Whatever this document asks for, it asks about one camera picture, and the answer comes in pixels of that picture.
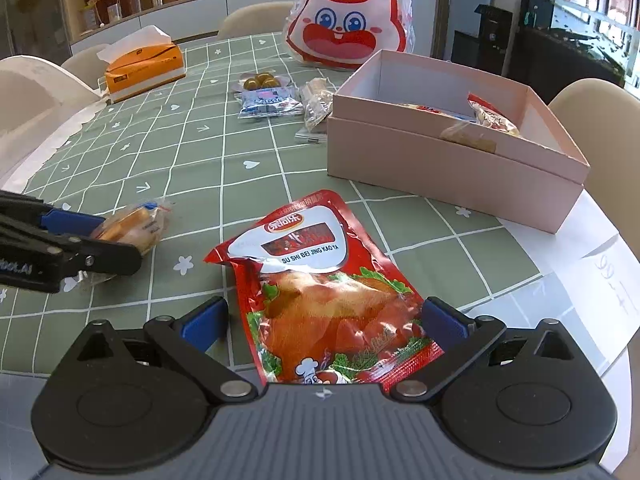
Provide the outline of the packaged round bread bun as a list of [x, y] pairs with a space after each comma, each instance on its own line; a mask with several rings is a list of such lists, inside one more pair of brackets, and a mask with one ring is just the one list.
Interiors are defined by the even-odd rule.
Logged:
[[171, 213], [171, 203], [166, 200], [127, 206], [106, 218], [91, 233], [91, 237], [132, 245], [144, 256], [162, 239]]

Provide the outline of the red roast chicken packet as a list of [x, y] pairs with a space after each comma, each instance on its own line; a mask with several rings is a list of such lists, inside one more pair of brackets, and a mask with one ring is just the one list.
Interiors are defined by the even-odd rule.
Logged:
[[233, 271], [262, 382], [389, 389], [442, 355], [422, 297], [333, 191], [273, 211], [205, 260]]

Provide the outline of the white red rice cracker packet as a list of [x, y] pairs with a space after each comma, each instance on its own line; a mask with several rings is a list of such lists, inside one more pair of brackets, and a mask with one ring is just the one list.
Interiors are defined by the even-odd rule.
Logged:
[[402, 103], [401, 106], [410, 108], [410, 110], [422, 110], [422, 112], [454, 118], [457, 120], [461, 120], [462, 122], [472, 122], [472, 124], [476, 122], [476, 119], [470, 115], [458, 114], [458, 113], [450, 112], [449, 110], [440, 110], [439, 108], [429, 107], [426, 105]]

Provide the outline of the yellow red ball snack bag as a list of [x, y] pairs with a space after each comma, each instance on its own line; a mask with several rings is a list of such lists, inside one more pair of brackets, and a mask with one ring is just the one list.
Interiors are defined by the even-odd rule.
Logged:
[[491, 103], [473, 93], [468, 94], [468, 103], [474, 112], [475, 120], [478, 124], [508, 134], [509, 136], [515, 136], [516, 138], [521, 136], [518, 127]]

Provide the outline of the blue white candy packet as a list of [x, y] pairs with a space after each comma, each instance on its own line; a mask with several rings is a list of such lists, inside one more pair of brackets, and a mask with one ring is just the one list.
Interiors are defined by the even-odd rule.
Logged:
[[300, 116], [303, 103], [291, 87], [274, 87], [241, 92], [240, 119]]

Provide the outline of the clear packet beige biscuits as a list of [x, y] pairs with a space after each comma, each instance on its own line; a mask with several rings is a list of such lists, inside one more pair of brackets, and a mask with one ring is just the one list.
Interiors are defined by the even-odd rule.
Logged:
[[333, 110], [334, 92], [326, 78], [314, 78], [299, 88], [304, 107], [304, 125], [295, 137], [300, 142], [326, 142], [328, 117]]

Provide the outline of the small clear candy packet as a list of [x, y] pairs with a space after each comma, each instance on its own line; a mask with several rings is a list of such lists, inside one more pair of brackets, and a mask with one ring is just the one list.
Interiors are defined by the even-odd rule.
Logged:
[[439, 137], [447, 142], [474, 148], [482, 152], [495, 154], [497, 142], [491, 139], [485, 139], [482, 134], [472, 136], [468, 133], [468, 124], [457, 124], [442, 130]]

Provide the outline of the purple packet green olives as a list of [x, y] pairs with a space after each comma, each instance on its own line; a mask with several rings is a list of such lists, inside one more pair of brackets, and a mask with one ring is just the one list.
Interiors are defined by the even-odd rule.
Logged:
[[278, 76], [269, 72], [243, 75], [239, 80], [240, 90], [254, 91], [268, 88], [285, 88], [290, 84], [290, 78]]

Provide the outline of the green checked tablecloth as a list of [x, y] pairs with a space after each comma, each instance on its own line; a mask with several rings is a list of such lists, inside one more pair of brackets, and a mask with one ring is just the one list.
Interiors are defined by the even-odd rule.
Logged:
[[164, 198], [172, 213], [140, 271], [95, 288], [66, 280], [54, 295], [1, 292], [1, 368], [50, 373], [85, 325], [140, 327], [214, 295], [236, 298], [232, 271], [205, 262], [216, 245], [318, 190], [337, 192], [376, 246], [425, 296], [469, 309], [533, 281], [536, 264], [494, 217], [405, 192], [337, 179], [326, 147], [299, 140], [296, 117], [239, 118], [230, 86], [258, 70], [293, 84], [346, 80], [300, 64], [276, 34], [186, 50], [186, 76], [91, 118], [33, 174], [27, 194], [106, 216]]

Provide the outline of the beige chair far left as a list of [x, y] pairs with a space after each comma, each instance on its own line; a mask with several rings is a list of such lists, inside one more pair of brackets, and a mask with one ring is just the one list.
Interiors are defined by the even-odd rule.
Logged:
[[99, 79], [105, 74], [108, 66], [98, 57], [98, 53], [108, 47], [108, 44], [97, 44], [72, 55], [61, 67], [78, 79], [88, 84], [90, 88], [99, 88]]

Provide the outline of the pink cardboard box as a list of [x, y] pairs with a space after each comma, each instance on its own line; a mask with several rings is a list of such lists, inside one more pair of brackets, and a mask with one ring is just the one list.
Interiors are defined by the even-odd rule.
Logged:
[[328, 173], [556, 232], [590, 166], [525, 84], [382, 50], [337, 90]]

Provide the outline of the beige chair right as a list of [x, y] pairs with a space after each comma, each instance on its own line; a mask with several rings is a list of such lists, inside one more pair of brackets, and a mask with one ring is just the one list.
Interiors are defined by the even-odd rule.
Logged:
[[639, 100], [607, 81], [582, 79], [550, 103], [590, 165], [585, 193], [594, 206], [576, 206], [570, 229], [549, 243], [556, 261], [572, 261], [597, 248], [594, 240], [616, 231], [631, 250], [631, 279], [639, 279]]

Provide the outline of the beige chair far middle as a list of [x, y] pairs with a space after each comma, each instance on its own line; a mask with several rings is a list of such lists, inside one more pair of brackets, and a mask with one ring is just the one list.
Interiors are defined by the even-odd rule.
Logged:
[[219, 39], [270, 34], [284, 29], [293, 9], [293, 1], [256, 3], [229, 14], [218, 30]]

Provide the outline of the black aquarium cabinet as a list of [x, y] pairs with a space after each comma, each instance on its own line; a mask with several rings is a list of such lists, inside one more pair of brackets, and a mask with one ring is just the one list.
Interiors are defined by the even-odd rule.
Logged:
[[572, 82], [639, 93], [639, 0], [447, 0], [446, 60], [532, 87], [544, 102]]

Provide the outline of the red white rabbit plush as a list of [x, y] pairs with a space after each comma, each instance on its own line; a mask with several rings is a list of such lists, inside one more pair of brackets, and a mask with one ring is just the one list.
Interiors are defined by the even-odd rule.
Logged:
[[379, 50], [412, 52], [412, 0], [295, 0], [283, 39], [302, 61], [357, 68]]

